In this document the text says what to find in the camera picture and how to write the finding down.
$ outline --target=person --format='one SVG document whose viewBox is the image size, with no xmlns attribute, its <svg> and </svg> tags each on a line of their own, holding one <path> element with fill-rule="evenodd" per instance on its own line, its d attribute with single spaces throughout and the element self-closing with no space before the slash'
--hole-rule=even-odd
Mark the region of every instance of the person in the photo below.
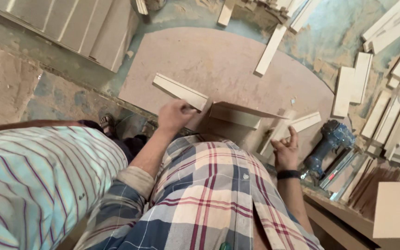
<svg viewBox="0 0 400 250">
<path fill-rule="evenodd" d="M 289 142 L 272 141 L 276 188 L 229 140 L 173 140 L 195 112 L 183 100 L 164 105 L 131 162 L 77 122 L 0 131 L 0 249 L 53 249 L 90 210 L 77 250 L 322 249 L 291 174 L 294 128 Z"/>
</svg>

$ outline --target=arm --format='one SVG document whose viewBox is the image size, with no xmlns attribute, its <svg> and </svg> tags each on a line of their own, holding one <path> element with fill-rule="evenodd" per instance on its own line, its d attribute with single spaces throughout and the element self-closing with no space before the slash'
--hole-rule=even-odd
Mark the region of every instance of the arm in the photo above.
<svg viewBox="0 0 400 250">
<path fill-rule="evenodd" d="M 281 139 L 281 141 L 271 141 L 271 144 L 274 147 L 275 169 L 278 173 L 283 170 L 297 170 L 299 151 L 297 133 L 291 126 L 289 127 L 289 132 L 291 133 L 290 142 L 287 142 L 286 139 Z M 278 180 L 277 190 L 285 202 L 286 207 L 292 215 L 296 217 L 297 221 L 299 221 L 307 232 L 313 233 L 313 229 L 311 228 L 305 210 L 300 180 L 297 178 Z"/>
</svg>

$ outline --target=wooden panel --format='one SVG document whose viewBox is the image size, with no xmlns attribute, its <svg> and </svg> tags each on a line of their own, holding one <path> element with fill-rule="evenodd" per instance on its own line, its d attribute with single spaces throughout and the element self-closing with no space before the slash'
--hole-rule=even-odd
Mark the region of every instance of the wooden panel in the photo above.
<svg viewBox="0 0 400 250">
<path fill-rule="evenodd" d="M 319 5 L 321 0 L 308 0 L 301 12 L 297 15 L 296 19 L 291 24 L 291 31 L 293 33 L 299 32 L 305 22 L 308 20 L 311 13 Z"/>
<path fill-rule="evenodd" d="M 384 48 L 389 46 L 397 38 L 400 37 L 400 23 L 393 28 L 387 30 L 384 34 L 376 37 L 372 41 L 373 53 L 377 54 L 381 52 Z"/>
<path fill-rule="evenodd" d="M 400 182 L 380 182 L 374 238 L 400 238 Z"/>
<path fill-rule="evenodd" d="M 7 12 L 38 30 L 44 30 L 49 10 L 55 0 L 13 0 Z"/>
<path fill-rule="evenodd" d="M 277 47 L 279 47 L 279 44 L 286 32 L 286 29 L 287 28 L 281 24 L 278 24 L 276 26 L 274 33 L 272 34 L 271 39 L 269 40 L 268 45 L 266 46 L 265 51 L 263 52 L 263 55 L 260 58 L 259 63 L 257 64 L 256 72 L 260 75 L 264 75 L 266 73 L 266 70 L 271 63 Z"/>
<path fill-rule="evenodd" d="M 208 101 L 208 97 L 206 95 L 201 94 L 194 89 L 188 88 L 185 85 L 180 84 L 159 73 L 157 73 L 155 76 L 153 83 L 168 94 L 187 101 L 190 105 L 192 105 L 192 107 L 199 111 L 203 110 L 206 102 Z"/>
<path fill-rule="evenodd" d="M 228 25 L 235 3 L 236 3 L 236 0 L 225 0 L 225 3 L 223 4 L 222 12 L 220 13 L 220 16 L 219 16 L 219 20 L 218 20 L 219 24 L 221 24 L 223 26 Z"/>
<path fill-rule="evenodd" d="M 383 116 L 385 109 L 390 101 L 391 93 L 382 90 L 379 94 L 376 104 L 374 105 L 373 111 L 371 112 L 367 122 L 365 123 L 364 128 L 360 132 L 362 136 L 366 138 L 372 138 L 376 128 L 381 121 L 381 117 Z"/>
<path fill-rule="evenodd" d="M 354 66 L 356 71 L 352 85 L 351 102 L 362 103 L 364 101 L 372 62 L 372 54 L 362 52 L 357 54 L 356 65 Z"/>
<path fill-rule="evenodd" d="M 355 70 L 353 68 L 341 67 L 333 103 L 333 116 L 346 117 L 348 115 L 354 75 Z"/>
<path fill-rule="evenodd" d="M 79 51 L 84 33 L 89 25 L 97 0 L 78 0 L 69 22 L 64 27 L 59 41 L 75 51 Z"/>
<path fill-rule="evenodd" d="M 253 129 L 258 129 L 260 124 L 260 116 L 255 116 L 242 111 L 228 109 L 221 105 L 214 104 L 211 109 L 210 117 L 220 119 L 227 122 L 240 124 Z"/>
<path fill-rule="evenodd" d="M 44 34 L 58 41 L 78 0 L 55 0 Z"/>
<path fill-rule="evenodd" d="M 90 57 L 109 70 L 117 72 L 137 25 L 138 16 L 133 11 L 130 1 L 114 0 Z"/>
</svg>

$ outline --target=mdf board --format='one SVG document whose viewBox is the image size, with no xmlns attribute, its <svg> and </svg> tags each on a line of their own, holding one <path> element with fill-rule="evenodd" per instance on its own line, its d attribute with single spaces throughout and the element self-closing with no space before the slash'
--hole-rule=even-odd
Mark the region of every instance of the mdf board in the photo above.
<svg viewBox="0 0 400 250">
<path fill-rule="evenodd" d="M 236 0 L 225 0 L 223 4 L 222 12 L 220 12 L 218 23 L 227 26 L 229 23 L 229 19 L 231 18 L 232 10 L 234 9 L 234 5 L 236 4 Z"/>
<path fill-rule="evenodd" d="M 266 70 L 268 69 L 271 60 L 277 51 L 277 47 L 279 47 L 279 44 L 281 43 L 286 29 L 287 28 L 281 24 L 276 26 L 274 33 L 272 34 L 271 39 L 269 40 L 268 45 L 266 46 L 265 51 L 263 52 L 263 55 L 257 64 L 256 72 L 260 75 L 264 75 L 266 73 Z"/>
<path fill-rule="evenodd" d="M 114 0 L 101 27 L 90 57 L 117 72 L 138 25 L 129 0 Z"/>
<path fill-rule="evenodd" d="M 400 182 L 379 183 L 373 237 L 400 238 Z"/>
<path fill-rule="evenodd" d="M 400 23 L 372 41 L 373 53 L 377 54 L 400 37 Z"/>
<path fill-rule="evenodd" d="M 379 96 L 377 97 L 376 104 L 374 105 L 373 111 L 371 112 L 367 122 L 365 123 L 364 128 L 360 132 L 362 136 L 366 138 L 372 138 L 373 134 L 381 121 L 381 117 L 383 116 L 385 109 L 390 101 L 392 94 L 382 90 Z"/>
<path fill-rule="evenodd" d="M 74 51 L 79 51 L 86 32 L 86 28 L 92 17 L 97 0 L 77 0 L 68 23 L 64 26 L 64 32 L 59 42 L 65 44 Z"/>
<path fill-rule="evenodd" d="M 290 28 L 294 33 L 299 32 L 299 30 L 308 20 L 311 13 L 313 13 L 314 9 L 318 6 L 320 1 L 321 0 L 308 0 L 301 12 L 297 15 L 296 19 L 291 24 Z"/>
<path fill-rule="evenodd" d="M 348 115 L 354 75 L 355 70 L 353 68 L 341 67 L 333 103 L 333 116 L 346 117 Z"/>
<path fill-rule="evenodd" d="M 364 101 L 372 62 L 372 54 L 363 52 L 357 54 L 356 65 L 354 66 L 355 75 L 352 86 L 351 102 L 362 103 Z"/>
<path fill-rule="evenodd" d="M 53 3 L 54 0 L 12 0 L 7 12 L 38 30 L 44 30 Z"/>
<path fill-rule="evenodd" d="M 208 97 L 191 88 L 186 87 L 159 73 L 155 76 L 153 84 L 173 97 L 187 101 L 192 107 L 202 111 L 208 101 Z"/>
</svg>

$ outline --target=black wristband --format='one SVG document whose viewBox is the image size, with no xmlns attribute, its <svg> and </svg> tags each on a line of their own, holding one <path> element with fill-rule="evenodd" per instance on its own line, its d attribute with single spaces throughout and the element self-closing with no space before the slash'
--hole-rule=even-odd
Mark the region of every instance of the black wristband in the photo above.
<svg viewBox="0 0 400 250">
<path fill-rule="evenodd" d="M 300 179 L 300 172 L 297 170 L 282 170 L 277 173 L 277 179 L 298 178 Z"/>
</svg>

